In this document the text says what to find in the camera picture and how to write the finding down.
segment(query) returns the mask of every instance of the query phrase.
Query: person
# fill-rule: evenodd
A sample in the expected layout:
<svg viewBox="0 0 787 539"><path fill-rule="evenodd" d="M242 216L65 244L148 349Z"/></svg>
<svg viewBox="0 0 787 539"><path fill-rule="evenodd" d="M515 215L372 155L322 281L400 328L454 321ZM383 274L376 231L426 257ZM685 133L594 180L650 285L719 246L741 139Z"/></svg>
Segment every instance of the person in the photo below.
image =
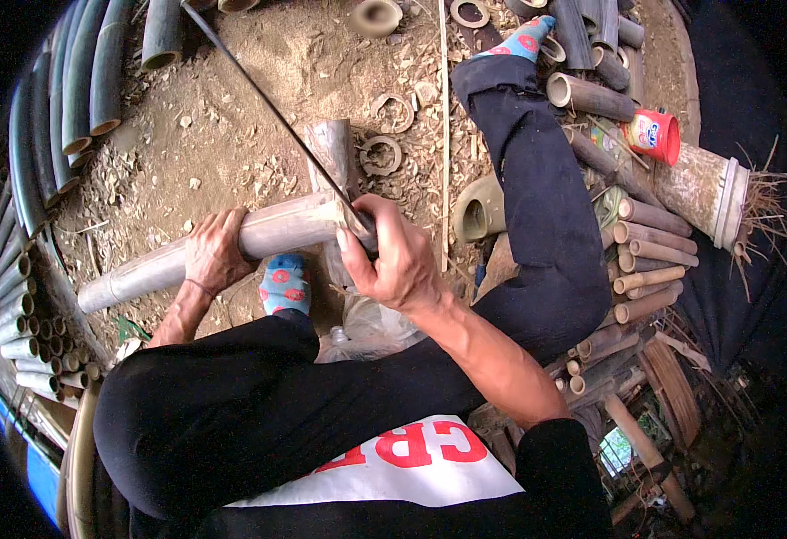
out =
<svg viewBox="0 0 787 539"><path fill-rule="evenodd" d="M246 210L190 234L186 280L149 347L107 377L94 420L136 536L611 534L585 430L535 360L584 339L611 305L580 169L537 90L553 25L526 23L452 75L505 192L515 278L469 308L421 231L374 195L355 207L376 220L377 261L337 234L358 290L429 338L314 364L309 288L286 255L261 285L271 316L193 340L214 297L258 262L237 250ZM462 421L487 401L524 433L515 478Z"/></svg>

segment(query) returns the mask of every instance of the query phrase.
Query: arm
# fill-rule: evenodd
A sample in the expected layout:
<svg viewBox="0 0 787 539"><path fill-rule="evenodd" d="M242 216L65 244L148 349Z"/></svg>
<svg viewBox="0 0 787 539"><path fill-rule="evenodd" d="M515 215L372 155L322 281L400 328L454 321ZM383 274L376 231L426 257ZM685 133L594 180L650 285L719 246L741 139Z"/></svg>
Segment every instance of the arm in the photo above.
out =
<svg viewBox="0 0 787 539"><path fill-rule="evenodd" d="M258 261L248 263L237 248L245 215L243 207L212 213L190 233L184 247L185 280L148 348L193 340L214 297L259 266Z"/></svg>
<svg viewBox="0 0 787 539"><path fill-rule="evenodd" d="M350 231L337 234L343 264L361 293L405 314L450 354L487 401L523 429L570 417L534 358L453 296L435 269L429 241L399 215L396 204L366 195L355 207L372 213L378 228L375 264Z"/></svg>

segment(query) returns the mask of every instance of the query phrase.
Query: black pants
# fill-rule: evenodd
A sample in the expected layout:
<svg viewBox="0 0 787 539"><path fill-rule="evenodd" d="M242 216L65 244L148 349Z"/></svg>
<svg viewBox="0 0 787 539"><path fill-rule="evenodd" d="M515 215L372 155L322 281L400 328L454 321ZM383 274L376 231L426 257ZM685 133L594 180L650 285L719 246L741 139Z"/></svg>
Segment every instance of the black pants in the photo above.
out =
<svg viewBox="0 0 787 539"><path fill-rule="evenodd" d="M579 166L534 75L527 59L499 56L452 78L503 178L522 266L474 310L542 359L584 339L611 295ZM314 365L317 350L305 325L266 317L133 354L104 383L94 420L110 477L141 512L189 524L389 429L485 402L430 339L368 363Z"/></svg>

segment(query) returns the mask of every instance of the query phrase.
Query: red container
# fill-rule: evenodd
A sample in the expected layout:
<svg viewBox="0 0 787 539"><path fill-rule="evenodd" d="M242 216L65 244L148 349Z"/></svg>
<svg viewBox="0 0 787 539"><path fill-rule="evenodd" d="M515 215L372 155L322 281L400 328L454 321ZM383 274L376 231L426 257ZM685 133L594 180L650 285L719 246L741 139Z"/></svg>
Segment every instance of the red container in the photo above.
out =
<svg viewBox="0 0 787 539"><path fill-rule="evenodd" d="M639 109L633 121L624 124L624 137L633 151L650 155L674 167L680 155L678 118L654 110Z"/></svg>

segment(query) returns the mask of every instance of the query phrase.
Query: blue sock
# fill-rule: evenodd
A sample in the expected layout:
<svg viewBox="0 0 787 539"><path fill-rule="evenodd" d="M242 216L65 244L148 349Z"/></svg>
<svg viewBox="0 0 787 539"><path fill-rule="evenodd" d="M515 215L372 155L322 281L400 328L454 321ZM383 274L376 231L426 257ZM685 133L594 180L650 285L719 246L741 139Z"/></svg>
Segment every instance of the blue sock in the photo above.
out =
<svg viewBox="0 0 787 539"><path fill-rule="evenodd" d="M305 262L300 254L278 254L265 270L259 297L265 312L272 315L281 309L297 309L310 314L310 284L303 280Z"/></svg>
<svg viewBox="0 0 787 539"><path fill-rule="evenodd" d="M508 37L504 43L489 49L488 51L480 54L474 54L473 58L480 56L494 56L498 54L514 54L522 56L532 62L537 62L537 52L540 50L540 44L543 38L554 27L554 17L543 15L535 17L518 27L513 35Z"/></svg>

